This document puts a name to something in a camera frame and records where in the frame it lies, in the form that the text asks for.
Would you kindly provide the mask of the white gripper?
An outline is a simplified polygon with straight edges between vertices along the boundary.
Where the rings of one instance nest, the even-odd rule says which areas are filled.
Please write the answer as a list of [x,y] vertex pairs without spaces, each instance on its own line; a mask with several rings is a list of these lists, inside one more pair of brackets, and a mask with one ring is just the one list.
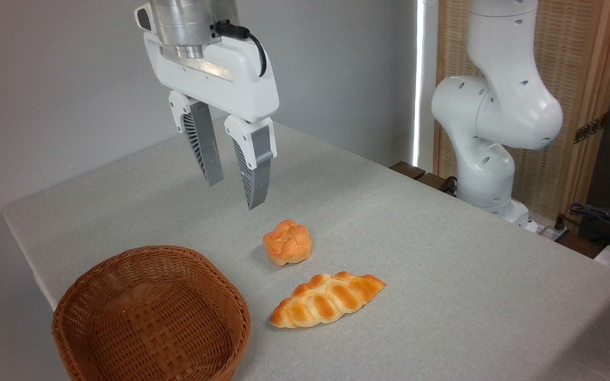
[[278,109],[279,95],[266,51],[240,26],[236,3],[147,2],[134,17],[155,76],[172,90],[168,101],[177,130],[209,186],[223,181],[213,106],[230,114],[225,130],[248,209],[264,203],[277,157],[268,116]]

